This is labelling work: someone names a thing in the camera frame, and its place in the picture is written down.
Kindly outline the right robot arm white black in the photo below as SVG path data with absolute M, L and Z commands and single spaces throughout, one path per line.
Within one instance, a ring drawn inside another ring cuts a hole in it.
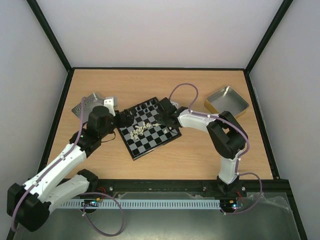
M 244 129 L 229 111 L 208 114 L 177 107 L 167 97 L 157 104 L 157 122 L 160 125 L 177 128 L 192 128 L 208 133 L 217 153 L 221 156 L 217 176 L 218 191 L 229 196 L 239 181 L 240 158 L 249 149 L 249 138 Z

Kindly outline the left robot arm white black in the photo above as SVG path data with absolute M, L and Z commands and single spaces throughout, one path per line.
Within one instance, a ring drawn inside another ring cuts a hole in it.
M 84 120 L 81 113 L 80 129 L 69 140 L 63 151 L 42 171 L 24 184 L 14 183 L 7 191 L 7 214 L 11 229 L 16 232 L 19 223 L 30 232 L 38 230 L 50 214 L 63 202 L 92 190 L 98 177 L 81 170 L 65 183 L 61 180 L 78 164 L 87 159 L 116 128 L 129 127 L 136 112 L 125 109 L 113 111 L 111 106 L 93 107 Z

